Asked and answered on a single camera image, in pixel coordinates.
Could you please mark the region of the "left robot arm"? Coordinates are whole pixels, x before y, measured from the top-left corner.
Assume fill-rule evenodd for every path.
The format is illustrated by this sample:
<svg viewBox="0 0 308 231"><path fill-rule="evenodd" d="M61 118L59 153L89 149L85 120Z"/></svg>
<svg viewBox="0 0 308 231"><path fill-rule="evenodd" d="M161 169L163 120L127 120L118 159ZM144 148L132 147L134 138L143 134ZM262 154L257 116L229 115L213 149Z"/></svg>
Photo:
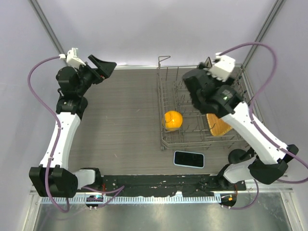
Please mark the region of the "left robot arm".
<svg viewBox="0 0 308 231"><path fill-rule="evenodd" d="M68 170L68 159L77 128L88 106L85 93L93 84L108 79L117 64L102 61L93 55L90 67L76 58L61 54L68 66L61 68L56 80L60 94L56 109L49 109L54 116L55 128L48 149L38 167L32 167L29 177L41 197L72 198L86 186L97 192L102 188L100 171L95 167L82 168L74 173Z"/></svg>

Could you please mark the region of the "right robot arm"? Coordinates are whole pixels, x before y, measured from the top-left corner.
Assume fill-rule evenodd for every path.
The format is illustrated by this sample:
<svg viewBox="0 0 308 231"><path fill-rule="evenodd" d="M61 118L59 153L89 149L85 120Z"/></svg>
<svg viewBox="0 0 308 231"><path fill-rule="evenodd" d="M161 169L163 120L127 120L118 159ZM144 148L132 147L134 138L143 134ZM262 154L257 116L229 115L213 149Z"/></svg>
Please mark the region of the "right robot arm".
<svg viewBox="0 0 308 231"><path fill-rule="evenodd" d="M217 183L221 189L228 190L235 183L250 179L270 185L286 173L292 158L285 151L297 154L298 148L276 138L255 115L249 114L248 104L234 87L233 77L223 82L205 69L196 68L185 73L182 80L200 113L215 114L236 130L256 153L256 157L230 162L220 171Z"/></svg>

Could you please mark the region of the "phone in light blue case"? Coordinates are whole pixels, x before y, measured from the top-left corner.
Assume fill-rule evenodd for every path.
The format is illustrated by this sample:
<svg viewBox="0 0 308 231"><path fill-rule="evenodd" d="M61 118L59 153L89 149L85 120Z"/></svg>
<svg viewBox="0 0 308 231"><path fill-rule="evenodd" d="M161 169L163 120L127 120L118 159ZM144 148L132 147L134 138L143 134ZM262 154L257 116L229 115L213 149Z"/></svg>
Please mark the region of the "phone in light blue case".
<svg viewBox="0 0 308 231"><path fill-rule="evenodd" d="M173 163L181 167L204 168L205 156L200 153L175 151Z"/></svg>

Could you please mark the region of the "floral square plate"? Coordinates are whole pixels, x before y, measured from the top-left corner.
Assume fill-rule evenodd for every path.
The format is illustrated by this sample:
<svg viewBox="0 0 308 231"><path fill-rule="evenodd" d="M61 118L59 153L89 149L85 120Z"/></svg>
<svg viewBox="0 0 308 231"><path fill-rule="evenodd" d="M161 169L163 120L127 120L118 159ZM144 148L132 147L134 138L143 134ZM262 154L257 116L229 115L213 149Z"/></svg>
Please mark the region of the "floral square plate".
<svg viewBox="0 0 308 231"><path fill-rule="evenodd" d="M204 62L205 68L210 69L212 67L212 60L210 57L207 57L206 61Z"/></svg>

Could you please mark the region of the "yellow bowl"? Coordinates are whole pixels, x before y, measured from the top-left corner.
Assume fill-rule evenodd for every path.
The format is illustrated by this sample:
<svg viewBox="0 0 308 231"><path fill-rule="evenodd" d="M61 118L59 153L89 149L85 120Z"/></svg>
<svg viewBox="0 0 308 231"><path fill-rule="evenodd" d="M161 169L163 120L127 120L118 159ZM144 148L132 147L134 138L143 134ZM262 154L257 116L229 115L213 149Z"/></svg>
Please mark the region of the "yellow bowl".
<svg viewBox="0 0 308 231"><path fill-rule="evenodd" d="M176 131L180 129L183 123L181 113L177 111L167 111L162 120L162 125L167 131Z"/></svg>

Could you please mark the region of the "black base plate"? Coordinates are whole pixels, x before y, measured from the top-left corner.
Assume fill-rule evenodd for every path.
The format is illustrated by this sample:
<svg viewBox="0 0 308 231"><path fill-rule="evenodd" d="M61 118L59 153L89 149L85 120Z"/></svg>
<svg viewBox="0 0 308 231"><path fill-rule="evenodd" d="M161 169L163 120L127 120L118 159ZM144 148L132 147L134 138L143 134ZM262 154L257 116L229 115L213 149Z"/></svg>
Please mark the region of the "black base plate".
<svg viewBox="0 0 308 231"><path fill-rule="evenodd" d="M245 191L244 181L236 184L215 175L104 175L98 188L106 191L124 186L119 194L125 197L167 197L181 192L184 197L212 196L216 191Z"/></svg>

